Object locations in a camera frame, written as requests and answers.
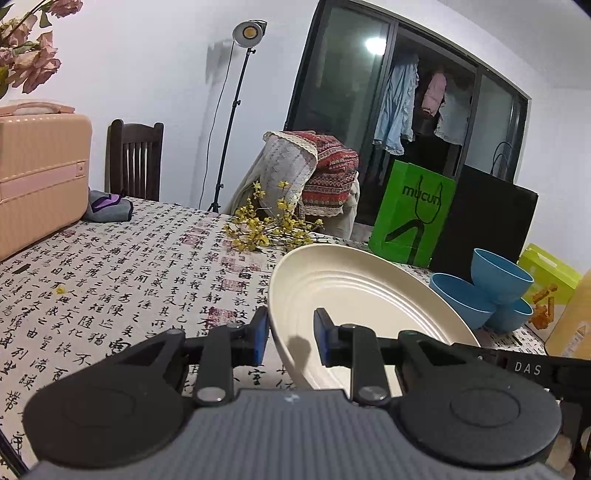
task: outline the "metal screw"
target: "metal screw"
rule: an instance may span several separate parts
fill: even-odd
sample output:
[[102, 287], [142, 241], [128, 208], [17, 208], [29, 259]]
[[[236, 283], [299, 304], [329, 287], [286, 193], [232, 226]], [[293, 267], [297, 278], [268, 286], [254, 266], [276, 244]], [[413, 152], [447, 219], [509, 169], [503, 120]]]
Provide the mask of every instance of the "metal screw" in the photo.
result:
[[385, 399], [388, 394], [382, 387], [363, 387], [359, 390], [359, 396], [367, 402], [379, 402]]
[[226, 392], [219, 387], [205, 387], [197, 392], [197, 398], [206, 402], [222, 401], [226, 397]]

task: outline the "yellow bottle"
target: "yellow bottle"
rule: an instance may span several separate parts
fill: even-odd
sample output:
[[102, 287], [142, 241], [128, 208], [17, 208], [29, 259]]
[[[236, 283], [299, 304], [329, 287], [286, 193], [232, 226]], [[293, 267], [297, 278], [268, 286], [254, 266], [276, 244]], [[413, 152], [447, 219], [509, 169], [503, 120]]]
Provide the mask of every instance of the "yellow bottle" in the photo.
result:
[[552, 356], [591, 360], [591, 270], [577, 285], [546, 342], [546, 352]]

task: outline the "gray cloth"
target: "gray cloth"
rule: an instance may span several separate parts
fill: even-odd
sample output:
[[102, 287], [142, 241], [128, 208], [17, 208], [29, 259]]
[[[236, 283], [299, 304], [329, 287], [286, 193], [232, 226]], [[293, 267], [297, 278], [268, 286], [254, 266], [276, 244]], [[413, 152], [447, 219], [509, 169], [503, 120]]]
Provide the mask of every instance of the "gray cloth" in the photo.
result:
[[121, 195], [90, 190], [88, 207], [82, 217], [88, 222], [129, 222], [134, 212], [134, 204]]

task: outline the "light stand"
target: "light stand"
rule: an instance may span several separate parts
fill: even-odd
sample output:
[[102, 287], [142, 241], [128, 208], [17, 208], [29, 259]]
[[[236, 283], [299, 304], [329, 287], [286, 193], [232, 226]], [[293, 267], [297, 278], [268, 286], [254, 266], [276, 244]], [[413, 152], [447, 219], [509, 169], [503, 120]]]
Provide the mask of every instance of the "light stand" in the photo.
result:
[[223, 150], [222, 150], [222, 159], [220, 161], [220, 169], [217, 173], [217, 183], [216, 183], [216, 193], [213, 197], [213, 202], [207, 209], [208, 212], [214, 211], [215, 213], [219, 213], [220, 211], [220, 204], [218, 203], [220, 198], [220, 190], [223, 188], [222, 183], [222, 176], [223, 176], [223, 168], [224, 163], [226, 162], [226, 153], [228, 152], [228, 144], [230, 142], [230, 132], [232, 131], [232, 124], [234, 123], [234, 115], [236, 114], [236, 108], [240, 105], [241, 101], [238, 99], [240, 96], [240, 88], [242, 87], [242, 80], [244, 79], [244, 72], [246, 71], [246, 65], [248, 64], [248, 57], [251, 54], [255, 54], [256, 50], [252, 48], [248, 48], [246, 51], [246, 57], [244, 58], [244, 64], [242, 65], [242, 71], [240, 73], [240, 80], [238, 80], [238, 88], [236, 88], [236, 96], [234, 97], [234, 103], [232, 104], [232, 113], [230, 113], [230, 121], [228, 122], [228, 130], [226, 131], [226, 139], [223, 143]]
[[238, 99], [240, 96], [240, 88], [242, 87], [242, 81], [244, 80], [244, 72], [246, 72], [246, 65], [251, 54], [255, 54], [256, 47], [265, 36], [267, 30], [267, 22], [264, 20], [249, 20], [242, 22], [234, 28], [232, 32], [232, 38], [241, 47], [246, 48], [246, 57], [244, 58], [244, 65], [242, 65], [242, 71], [240, 73], [240, 80], [238, 80], [238, 87], [236, 88], [236, 96], [234, 97], [234, 103], [232, 104], [232, 113], [230, 113], [230, 121], [228, 122], [228, 130], [226, 131], [226, 139], [223, 143], [222, 159], [220, 160], [220, 169], [217, 173], [216, 193], [213, 197], [213, 202], [207, 209], [208, 212], [214, 211], [219, 213], [220, 211], [220, 191], [223, 188], [222, 176], [223, 168], [226, 163], [226, 154], [228, 153], [228, 144], [230, 142], [230, 132], [232, 131], [232, 124], [234, 123], [234, 115], [236, 115], [236, 108], [240, 105], [241, 100]]

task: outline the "green shopping bag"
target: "green shopping bag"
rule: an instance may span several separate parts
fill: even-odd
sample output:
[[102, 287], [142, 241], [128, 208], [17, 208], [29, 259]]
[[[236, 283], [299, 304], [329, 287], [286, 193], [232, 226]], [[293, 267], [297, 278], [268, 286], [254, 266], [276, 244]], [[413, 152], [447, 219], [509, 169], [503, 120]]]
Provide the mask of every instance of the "green shopping bag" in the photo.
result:
[[456, 191], [454, 180], [395, 161], [369, 248], [386, 260], [427, 267]]

